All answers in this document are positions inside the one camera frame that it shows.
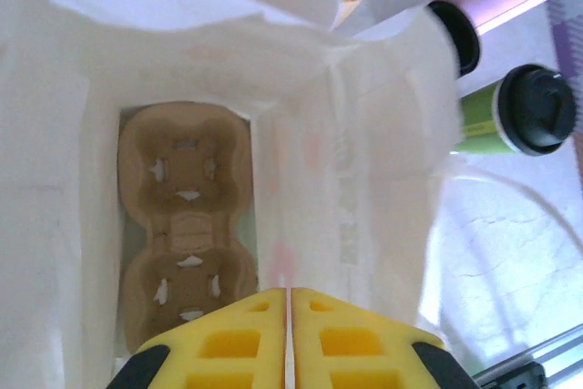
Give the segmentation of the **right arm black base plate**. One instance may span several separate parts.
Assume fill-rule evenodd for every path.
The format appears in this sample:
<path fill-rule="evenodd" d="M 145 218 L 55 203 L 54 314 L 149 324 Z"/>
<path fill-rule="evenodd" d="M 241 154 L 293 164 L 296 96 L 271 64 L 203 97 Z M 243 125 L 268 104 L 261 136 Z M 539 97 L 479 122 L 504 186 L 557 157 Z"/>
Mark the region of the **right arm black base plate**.
<path fill-rule="evenodd" d="M 537 362 L 496 366 L 474 376 L 480 389 L 549 389 L 544 367 Z"/>

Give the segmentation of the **white paper takeout bag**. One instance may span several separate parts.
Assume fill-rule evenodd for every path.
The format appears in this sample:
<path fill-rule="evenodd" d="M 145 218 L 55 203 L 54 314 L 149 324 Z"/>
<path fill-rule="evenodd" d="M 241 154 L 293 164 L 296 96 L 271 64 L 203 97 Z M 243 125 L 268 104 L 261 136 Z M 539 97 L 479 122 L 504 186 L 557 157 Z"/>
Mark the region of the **white paper takeout bag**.
<path fill-rule="evenodd" d="M 249 124 L 236 235 L 257 290 L 418 325 L 470 373 L 583 323 L 572 148 L 456 155 L 456 70 L 422 7 L 353 39 L 253 0 L 0 0 L 0 389 L 105 389 L 132 354 L 122 286 L 146 232 L 118 140 L 174 102 Z"/>

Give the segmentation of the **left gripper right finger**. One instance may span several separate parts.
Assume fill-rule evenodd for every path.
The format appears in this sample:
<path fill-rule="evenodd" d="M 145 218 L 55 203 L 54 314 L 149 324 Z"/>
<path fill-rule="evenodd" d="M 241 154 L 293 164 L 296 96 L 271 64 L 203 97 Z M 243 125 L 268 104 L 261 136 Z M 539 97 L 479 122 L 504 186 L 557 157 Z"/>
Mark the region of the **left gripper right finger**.
<path fill-rule="evenodd" d="M 296 389 L 478 389 L 433 334 L 315 290 L 291 290 Z"/>

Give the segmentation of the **brown pulp cup carrier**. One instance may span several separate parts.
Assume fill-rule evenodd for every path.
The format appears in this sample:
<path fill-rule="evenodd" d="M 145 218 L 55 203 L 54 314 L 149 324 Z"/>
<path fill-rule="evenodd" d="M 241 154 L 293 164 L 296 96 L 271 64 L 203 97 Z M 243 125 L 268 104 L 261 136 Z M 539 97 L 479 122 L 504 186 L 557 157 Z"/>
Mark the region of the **brown pulp cup carrier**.
<path fill-rule="evenodd" d="M 140 110 L 119 136 L 118 183 L 146 232 L 122 286 L 130 352 L 257 291 L 256 262 L 236 235 L 253 196 L 243 118 L 191 102 Z"/>

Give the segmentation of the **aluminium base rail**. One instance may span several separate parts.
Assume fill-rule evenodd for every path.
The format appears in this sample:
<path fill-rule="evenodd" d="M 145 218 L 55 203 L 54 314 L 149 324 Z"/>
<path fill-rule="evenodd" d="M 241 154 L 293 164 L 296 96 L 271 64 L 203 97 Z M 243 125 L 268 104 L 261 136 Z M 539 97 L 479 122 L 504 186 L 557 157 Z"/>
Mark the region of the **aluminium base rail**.
<path fill-rule="evenodd" d="M 583 323 L 488 369 L 529 362 L 544 367 L 549 389 L 583 389 Z"/>

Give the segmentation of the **stack of black lids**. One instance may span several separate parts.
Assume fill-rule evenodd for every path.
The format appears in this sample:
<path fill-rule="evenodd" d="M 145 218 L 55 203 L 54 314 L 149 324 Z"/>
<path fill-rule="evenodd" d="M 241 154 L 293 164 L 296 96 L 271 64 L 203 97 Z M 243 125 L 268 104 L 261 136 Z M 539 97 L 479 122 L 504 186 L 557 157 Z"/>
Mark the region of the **stack of black lids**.
<path fill-rule="evenodd" d="M 481 45 L 478 33 L 470 20 L 457 5 L 434 0 L 427 7 L 441 21 L 454 44 L 459 64 L 459 76 L 473 72 L 481 57 Z"/>

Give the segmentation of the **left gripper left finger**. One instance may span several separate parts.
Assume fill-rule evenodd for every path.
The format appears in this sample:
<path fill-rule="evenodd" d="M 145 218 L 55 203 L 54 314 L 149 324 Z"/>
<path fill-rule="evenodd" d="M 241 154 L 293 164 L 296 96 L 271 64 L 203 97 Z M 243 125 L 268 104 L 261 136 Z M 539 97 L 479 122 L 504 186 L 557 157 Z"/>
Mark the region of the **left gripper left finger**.
<path fill-rule="evenodd" d="M 143 343 L 107 389 L 285 389 L 287 293 L 257 292 Z"/>

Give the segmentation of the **green paper coffee cup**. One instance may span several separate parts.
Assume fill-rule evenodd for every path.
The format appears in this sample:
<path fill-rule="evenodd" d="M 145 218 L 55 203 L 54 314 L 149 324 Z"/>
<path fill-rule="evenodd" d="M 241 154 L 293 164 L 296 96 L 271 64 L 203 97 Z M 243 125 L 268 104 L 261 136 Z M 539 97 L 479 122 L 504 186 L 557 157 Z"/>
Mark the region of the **green paper coffee cup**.
<path fill-rule="evenodd" d="M 501 80 L 461 98 L 463 139 L 456 145 L 456 152 L 503 154 L 516 151 L 499 117 L 500 85 Z"/>

